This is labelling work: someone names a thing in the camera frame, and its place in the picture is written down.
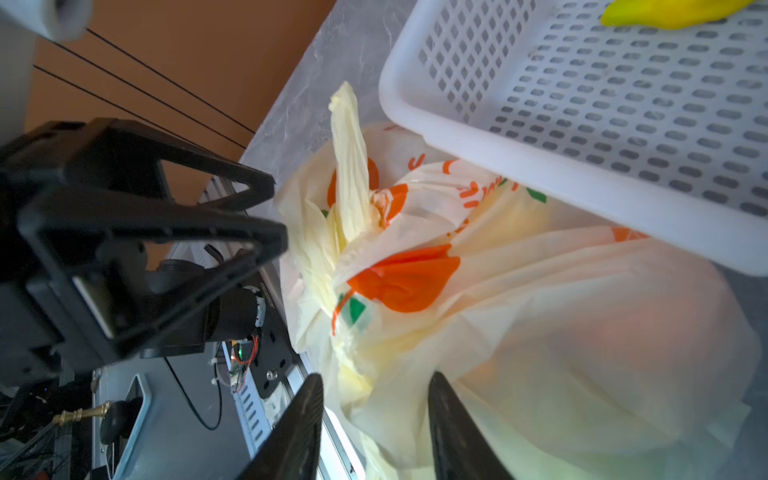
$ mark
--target plastic bag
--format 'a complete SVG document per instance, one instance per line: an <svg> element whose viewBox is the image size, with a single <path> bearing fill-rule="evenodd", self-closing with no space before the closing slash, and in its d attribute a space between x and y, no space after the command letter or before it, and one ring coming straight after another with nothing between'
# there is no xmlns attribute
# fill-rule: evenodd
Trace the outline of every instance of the plastic bag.
<svg viewBox="0 0 768 480"><path fill-rule="evenodd" d="M522 480L714 472L760 344L709 262L400 127L359 137L348 85L335 98L333 146L276 198L281 278L293 347L369 478L433 477L436 370ZM347 214L364 219L351 236Z"/></svg>

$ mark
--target yellow object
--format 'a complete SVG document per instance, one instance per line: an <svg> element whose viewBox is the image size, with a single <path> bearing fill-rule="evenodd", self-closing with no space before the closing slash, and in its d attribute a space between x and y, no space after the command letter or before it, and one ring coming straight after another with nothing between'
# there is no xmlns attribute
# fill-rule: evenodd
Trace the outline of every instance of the yellow object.
<svg viewBox="0 0 768 480"><path fill-rule="evenodd" d="M738 12L754 0L617 0L606 8L607 27L647 25L677 30L714 22Z"/></svg>

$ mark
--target black cable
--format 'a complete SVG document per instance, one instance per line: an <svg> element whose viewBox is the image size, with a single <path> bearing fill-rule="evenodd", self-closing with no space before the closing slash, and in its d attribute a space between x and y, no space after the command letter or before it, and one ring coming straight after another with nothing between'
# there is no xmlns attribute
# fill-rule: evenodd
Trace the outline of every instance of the black cable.
<svg viewBox="0 0 768 480"><path fill-rule="evenodd" d="M200 422L200 424L203 427L205 427L206 429L209 429L210 431L218 429L219 424L221 423L221 408L223 405L221 402L221 384L219 382L216 382L216 385L219 387L219 419L216 421L216 425L209 426L206 422L203 421L203 419L200 417L200 414L197 413L197 409L194 408L194 405L192 405L192 401L190 400L190 397L187 395L187 391L184 390L183 386L181 386L181 382L179 382L179 377L176 376L174 367L170 366L170 362L168 361L168 358L163 357L163 360L165 360L165 364L168 365L168 369L170 370L170 373L174 376L174 379L176 380L176 385L179 386L179 389L181 390L182 395L184 395L184 399L187 400L187 405L190 406L190 410L192 410L192 413L197 417L197 421Z"/></svg>

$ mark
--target basket holes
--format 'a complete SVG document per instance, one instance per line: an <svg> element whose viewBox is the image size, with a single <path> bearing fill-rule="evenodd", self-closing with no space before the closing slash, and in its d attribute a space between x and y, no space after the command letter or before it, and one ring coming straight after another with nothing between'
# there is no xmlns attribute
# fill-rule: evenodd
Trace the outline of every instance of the basket holes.
<svg viewBox="0 0 768 480"><path fill-rule="evenodd" d="M735 147L733 149L733 152L736 155L741 155L742 157L747 157L747 158L758 158L760 156L759 151L749 147L741 147L741 146Z"/></svg>
<svg viewBox="0 0 768 480"><path fill-rule="evenodd" d="M648 180L651 182L658 182L659 181L659 175L655 174L654 172L649 172L648 170L643 170L639 174L637 174L638 177L642 178L643 180Z"/></svg>
<svg viewBox="0 0 768 480"><path fill-rule="evenodd" d="M669 98L654 98L654 105L657 105L658 107L671 107L673 104L674 102Z"/></svg>
<svg viewBox="0 0 768 480"><path fill-rule="evenodd" d="M690 160L693 160L695 162L699 162L700 164L711 164L712 163L712 157L710 157L707 154L702 154L700 152L692 151L688 154L688 158Z"/></svg>
<svg viewBox="0 0 768 480"><path fill-rule="evenodd" d="M717 149L723 146L719 141L717 140L711 140L709 138L700 138L696 143L701 145L702 147Z"/></svg>
<svg viewBox="0 0 768 480"><path fill-rule="evenodd" d="M734 180L731 177L725 177L723 175L717 175L712 181L722 187L736 188L739 186L739 181Z"/></svg>
<svg viewBox="0 0 768 480"><path fill-rule="evenodd" d="M755 90L757 88L762 88L763 83L759 81L754 81L754 80L739 80L738 82L736 82L736 86L741 88L748 88L750 90Z"/></svg>
<svg viewBox="0 0 768 480"><path fill-rule="evenodd" d="M723 55L729 55L731 57L736 57L736 56L741 55L742 53L744 53L744 49L743 48L738 48L738 47L725 47L725 48L720 49L720 53L723 54Z"/></svg>
<svg viewBox="0 0 768 480"><path fill-rule="evenodd" d="M664 85L661 91L665 91L668 94L679 94L683 91L683 88L678 85Z"/></svg>
<svg viewBox="0 0 768 480"><path fill-rule="evenodd" d="M717 70L730 70L733 68L733 64L729 61L714 61L710 67L716 68Z"/></svg>
<svg viewBox="0 0 768 480"><path fill-rule="evenodd" d="M728 135L733 131L731 127L726 127L725 125L721 124L709 124L707 125L707 130L721 135Z"/></svg>
<svg viewBox="0 0 768 480"><path fill-rule="evenodd" d="M739 207L741 207L741 210L747 212L748 214L757 215L759 217L765 217L766 215L768 215L768 210L765 207L761 207L760 205L755 205L749 202L745 202L741 204Z"/></svg>
<svg viewBox="0 0 768 480"><path fill-rule="evenodd" d="M613 170L621 172L622 174L626 174L630 170L629 165L622 164L621 162L614 162L614 163L612 163L611 164L611 168Z"/></svg>
<svg viewBox="0 0 768 480"><path fill-rule="evenodd" d="M691 190L694 189L693 185L691 185L691 184L689 184L687 182L680 181L680 180L672 180L670 182L670 187L672 187L675 190L679 190L679 191L685 192L685 193L688 193L688 192L690 192Z"/></svg>
<svg viewBox="0 0 768 480"><path fill-rule="evenodd" d="M693 118L677 117L674 119L676 125L682 125L683 127L695 127L696 121Z"/></svg>
<svg viewBox="0 0 768 480"><path fill-rule="evenodd" d="M747 140L755 141L761 144L768 143L768 135L758 133L756 131L747 131L744 133L744 138Z"/></svg>
<svg viewBox="0 0 768 480"><path fill-rule="evenodd" d="M712 190L706 190L701 196L718 204L725 204L728 201L728 196L726 194L720 194L718 192L713 192Z"/></svg>
<svg viewBox="0 0 768 480"><path fill-rule="evenodd" d="M677 154L677 149L672 145L667 145L667 144L658 144L656 146L656 150L660 151L662 154L667 154L667 155Z"/></svg>
<svg viewBox="0 0 768 480"><path fill-rule="evenodd" d="M733 94L733 95L728 95L727 97L725 97L725 99L732 104L746 105L752 102L752 97L750 97L749 95Z"/></svg>
<svg viewBox="0 0 768 480"><path fill-rule="evenodd" d="M638 126L636 126L635 129L637 131L643 132L644 134L653 134L653 133L656 132L656 127L652 127L652 126L647 125L647 124L639 124Z"/></svg>
<svg viewBox="0 0 768 480"><path fill-rule="evenodd" d="M695 114L700 114L703 111L705 111L707 108L705 108L703 105L699 104L685 104L683 105L683 110L693 112Z"/></svg>
<svg viewBox="0 0 768 480"><path fill-rule="evenodd" d="M699 170L698 168L685 166L685 167L678 168L677 171L679 171L683 175L687 175L688 177L693 177L693 178L701 177L701 170Z"/></svg>
<svg viewBox="0 0 768 480"><path fill-rule="evenodd" d="M763 21L759 18L745 18L744 20L739 20L739 25L742 27L758 27L763 24Z"/></svg>
<svg viewBox="0 0 768 480"><path fill-rule="evenodd" d="M762 187L754 187L752 189L752 194L756 197L765 198L768 200L768 189L762 188Z"/></svg>
<svg viewBox="0 0 768 480"><path fill-rule="evenodd" d="M698 90L694 90L693 96L696 98L714 98L715 92L711 90L698 89Z"/></svg>
<svg viewBox="0 0 768 480"><path fill-rule="evenodd" d="M664 117L666 115L664 115L660 111L649 110L649 111L645 112L645 114L643 116L646 117L648 120L658 120L658 121L661 121L661 120L664 119Z"/></svg>
<svg viewBox="0 0 768 480"><path fill-rule="evenodd" d="M720 85L725 82L725 78L718 77L717 75L705 75L701 78L701 81L705 84Z"/></svg>
<svg viewBox="0 0 768 480"><path fill-rule="evenodd" d="M640 137L629 137L627 142L629 145L634 145L635 147L645 147L648 145L648 141Z"/></svg>
<svg viewBox="0 0 768 480"><path fill-rule="evenodd" d="M670 166L670 163L668 161L664 160L663 158L659 158L659 157L651 157L651 158L649 158L648 159L648 163L650 165L653 165L654 167L659 167L659 168L667 168L667 167Z"/></svg>

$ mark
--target white plastic basket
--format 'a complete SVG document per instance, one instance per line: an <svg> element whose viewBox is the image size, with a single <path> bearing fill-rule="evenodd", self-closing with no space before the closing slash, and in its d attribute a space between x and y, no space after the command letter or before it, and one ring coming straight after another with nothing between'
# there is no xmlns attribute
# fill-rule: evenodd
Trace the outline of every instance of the white plastic basket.
<svg viewBox="0 0 768 480"><path fill-rule="evenodd" d="M679 31L608 2L419 0L379 95L427 143L768 275L768 2Z"/></svg>

